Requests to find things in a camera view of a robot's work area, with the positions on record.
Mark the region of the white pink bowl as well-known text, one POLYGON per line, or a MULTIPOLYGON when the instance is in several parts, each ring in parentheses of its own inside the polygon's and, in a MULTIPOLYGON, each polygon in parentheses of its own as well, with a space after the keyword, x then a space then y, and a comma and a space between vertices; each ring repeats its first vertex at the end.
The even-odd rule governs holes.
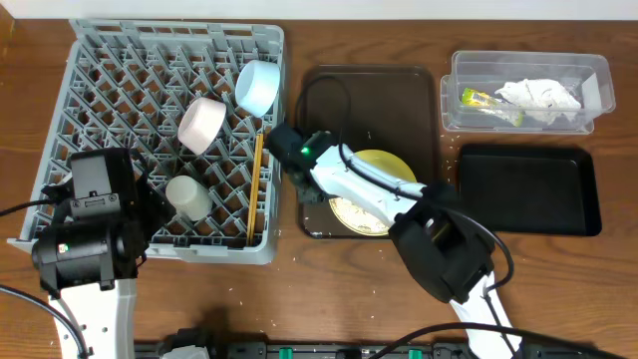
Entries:
POLYGON ((217 137, 225 115, 224 103, 208 98, 194 100, 181 118, 179 141, 195 155, 203 154, 217 137))

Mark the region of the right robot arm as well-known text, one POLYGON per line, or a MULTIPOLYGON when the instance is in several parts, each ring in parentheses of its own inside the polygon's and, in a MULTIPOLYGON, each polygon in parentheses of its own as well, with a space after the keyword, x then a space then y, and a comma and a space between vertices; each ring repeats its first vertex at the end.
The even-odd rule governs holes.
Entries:
POLYGON ((467 325, 476 357, 516 356, 522 340, 508 332, 511 323, 496 293, 513 277, 510 252, 492 231, 457 208, 451 187, 395 177, 362 160, 326 131, 304 138, 281 124, 267 135, 265 146, 300 198, 341 197, 385 225, 413 279, 450 304, 467 325), (491 256, 496 249, 508 257, 503 279, 494 274, 491 256))

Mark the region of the light blue bowl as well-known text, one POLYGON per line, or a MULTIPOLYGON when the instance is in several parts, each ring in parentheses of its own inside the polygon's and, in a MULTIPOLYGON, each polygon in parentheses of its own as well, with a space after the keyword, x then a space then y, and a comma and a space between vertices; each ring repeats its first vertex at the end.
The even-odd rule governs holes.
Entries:
POLYGON ((263 117, 279 92, 280 68, 275 63, 253 60, 241 70, 235 86, 237 105, 254 117, 263 117))

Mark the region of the green yellow snack wrapper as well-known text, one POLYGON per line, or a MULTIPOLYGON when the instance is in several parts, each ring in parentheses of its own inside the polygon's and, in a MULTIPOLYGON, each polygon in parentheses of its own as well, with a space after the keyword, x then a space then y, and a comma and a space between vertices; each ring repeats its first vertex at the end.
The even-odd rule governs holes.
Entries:
POLYGON ((465 88, 461 96, 461 102, 465 106, 477 108, 479 112, 496 116, 514 127, 522 125, 523 112, 516 105, 506 100, 492 97, 475 89, 465 88))

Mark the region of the white tissue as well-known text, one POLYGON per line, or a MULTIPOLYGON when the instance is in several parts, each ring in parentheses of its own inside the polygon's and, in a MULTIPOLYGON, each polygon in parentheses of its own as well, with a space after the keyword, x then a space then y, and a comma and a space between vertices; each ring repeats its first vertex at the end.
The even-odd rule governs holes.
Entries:
POLYGON ((569 122, 581 104, 559 82, 550 79, 506 82, 494 92, 509 103, 524 108, 524 112, 548 126, 565 116, 569 122))

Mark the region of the cream white cup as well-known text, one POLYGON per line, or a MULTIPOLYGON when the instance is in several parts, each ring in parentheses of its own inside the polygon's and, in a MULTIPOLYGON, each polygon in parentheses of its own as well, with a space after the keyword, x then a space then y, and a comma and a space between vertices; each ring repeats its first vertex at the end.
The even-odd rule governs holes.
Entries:
POLYGON ((212 208, 208 190, 189 176, 171 179, 165 188, 165 195, 175 210, 190 221, 206 218, 212 208))

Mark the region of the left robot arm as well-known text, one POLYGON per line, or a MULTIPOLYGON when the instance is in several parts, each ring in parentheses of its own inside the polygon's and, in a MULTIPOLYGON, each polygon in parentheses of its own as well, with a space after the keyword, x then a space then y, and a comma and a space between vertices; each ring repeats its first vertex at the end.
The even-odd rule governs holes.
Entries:
POLYGON ((137 278, 173 208, 137 176, 136 150, 71 155, 71 179, 49 185, 51 223, 31 250, 65 358, 132 358, 137 278))

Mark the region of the yellow plate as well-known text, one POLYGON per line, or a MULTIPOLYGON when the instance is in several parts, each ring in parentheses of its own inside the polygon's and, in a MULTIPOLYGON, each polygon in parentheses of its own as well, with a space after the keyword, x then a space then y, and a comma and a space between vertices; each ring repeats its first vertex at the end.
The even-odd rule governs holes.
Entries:
MULTIPOLYGON (((357 152, 356 156, 396 178, 410 182, 417 181, 410 167, 391 153, 381 150, 363 150, 357 152)), ((329 204, 336 218, 348 229, 364 236, 388 234, 389 228, 386 225, 352 201, 334 197, 329 199, 329 204)))

